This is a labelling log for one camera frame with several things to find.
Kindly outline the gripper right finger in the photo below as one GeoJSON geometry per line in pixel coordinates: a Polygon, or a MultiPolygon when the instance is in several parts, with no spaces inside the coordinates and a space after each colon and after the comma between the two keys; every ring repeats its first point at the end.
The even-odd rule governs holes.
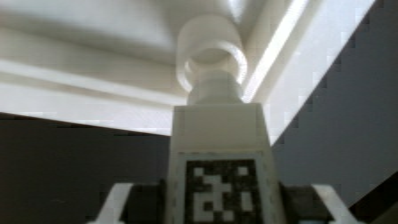
{"type": "Polygon", "coordinates": [[[326,224],[363,224],[353,217],[347,207],[330,185],[312,184],[315,194],[331,215],[326,224]]]}

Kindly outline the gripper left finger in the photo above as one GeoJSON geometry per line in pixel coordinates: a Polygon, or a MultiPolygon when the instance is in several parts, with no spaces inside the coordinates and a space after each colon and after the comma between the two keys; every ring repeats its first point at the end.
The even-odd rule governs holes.
{"type": "Polygon", "coordinates": [[[120,215],[127,201],[131,183],[115,183],[107,192],[95,219],[86,224],[123,224],[120,215]]]}

